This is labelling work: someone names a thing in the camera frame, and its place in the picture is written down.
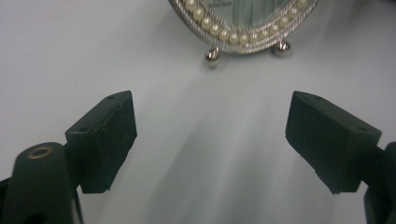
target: pearl border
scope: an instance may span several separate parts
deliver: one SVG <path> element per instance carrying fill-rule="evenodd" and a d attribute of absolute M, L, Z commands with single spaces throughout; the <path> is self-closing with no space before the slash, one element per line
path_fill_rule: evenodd
<path fill-rule="evenodd" d="M 205 0 L 169 2 L 186 25 L 210 46 L 229 53 L 246 54 L 267 49 L 285 38 L 300 25 L 318 0 L 290 0 L 267 22 L 254 27 L 228 23 L 209 8 Z"/>

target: metal ball foot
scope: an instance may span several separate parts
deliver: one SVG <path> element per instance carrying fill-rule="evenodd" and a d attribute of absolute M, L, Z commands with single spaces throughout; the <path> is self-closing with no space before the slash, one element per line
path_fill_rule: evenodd
<path fill-rule="evenodd" d="M 291 44 L 285 40 L 281 40 L 272 46 L 272 52 L 276 57 L 285 58 L 291 56 Z"/>
<path fill-rule="evenodd" d="M 213 48 L 205 55 L 207 63 L 210 67 L 216 67 L 219 64 L 220 52 L 219 48 Z"/>

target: white table surface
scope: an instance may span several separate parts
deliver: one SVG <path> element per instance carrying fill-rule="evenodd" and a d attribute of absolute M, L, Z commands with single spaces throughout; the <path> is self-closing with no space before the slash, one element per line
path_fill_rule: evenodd
<path fill-rule="evenodd" d="M 0 179 L 17 155 L 131 90 L 138 136 L 110 190 L 80 194 L 85 222 L 365 223 L 285 139 L 293 91 L 320 95 L 396 140 L 396 4 L 323 0 L 294 54 L 222 55 L 166 0 L 0 2 Z"/>

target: pearl bead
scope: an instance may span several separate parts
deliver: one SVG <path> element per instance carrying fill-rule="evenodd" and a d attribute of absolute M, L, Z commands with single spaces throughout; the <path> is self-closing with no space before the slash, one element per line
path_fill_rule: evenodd
<path fill-rule="evenodd" d="M 291 19 L 294 19 L 298 16 L 298 8 L 297 7 L 292 7 L 289 12 L 288 12 L 288 16 Z"/>
<path fill-rule="evenodd" d="M 241 36 L 239 37 L 239 44 L 244 45 L 244 44 L 246 44 L 247 42 L 248 42 L 248 35 L 241 35 Z"/>
<path fill-rule="evenodd" d="M 253 33 L 250 35 L 250 38 L 248 39 L 248 41 L 250 43 L 255 43 L 258 39 L 259 39 L 259 35 L 256 33 Z"/>
<path fill-rule="evenodd" d="M 308 0 L 298 0 L 297 8 L 305 8 L 308 6 Z"/>
<path fill-rule="evenodd" d="M 197 1 L 196 0 L 187 0 L 186 1 L 186 9 L 188 11 L 194 11 L 196 7 L 197 7 Z"/>
<path fill-rule="evenodd" d="M 210 26 L 212 25 L 212 19 L 210 17 L 205 17 L 201 21 L 201 26 L 204 30 L 210 29 Z"/>
<path fill-rule="evenodd" d="M 219 33 L 220 33 L 220 26 L 219 26 L 218 24 L 213 24 L 213 25 L 210 27 L 209 33 L 210 33 L 211 35 L 214 35 L 214 36 L 219 35 Z"/>
<path fill-rule="evenodd" d="M 270 27 L 270 34 L 271 35 L 274 35 L 276 32 L 278 32 L 279 31 L 279 25 L 277 25 L 277 24 L 274 24 L 274 25 L 272 25 L 271 27 Z"/>
<path fill-rule="evenodd" d="M 270 36 L 270 33 L 267 30 L 263 30 L 260 32 L 260 39 L 265 39 Z"/>
<path fill-rule="evenodd" d="M 228 37 L 230 36 L 230 32 L 228 30 L 222 30 L 219 34 L 219 39 L 222 41 L 228 40 Z"/>
<path fill-rule="evenodd" d="M 201 7 L 198 7 L 194 10 L 192 17 L 196 20 L 196 21 L 200 21 L 201 19 L 204 18 L 204 10 Z"/>
<path fill-rule="evenodd" d="M 280 27 L 285 27 L 286 25 L 288 25 L 289 24 L 289 18 L 288 17 L 282 17 L 280 20 L 279 20 L 279 26 Z"/>
<path fill-rule="evenodd" d="M 228 39 L 228 41 L 230 41 L 230 44 L 236 44 L 239 40 L 239 35 L 236 33 L 232 33 L 230 35 L 230 38 Z"/>

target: white surface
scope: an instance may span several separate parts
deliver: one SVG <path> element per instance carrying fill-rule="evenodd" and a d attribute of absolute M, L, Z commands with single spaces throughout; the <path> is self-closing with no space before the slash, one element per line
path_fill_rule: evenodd
<path fill-rule="evenodd" d="M 396 4 L 319 2 L 294 55 L 223 55 L 168 2 L 0 2 L 0 179 L 107 95 L 131 90 L 138 137 L 110 192 L 81 195 L 91 223 L 364 223 L 284 137 L 293 91 L 320 95 L 396 140 Z"/>

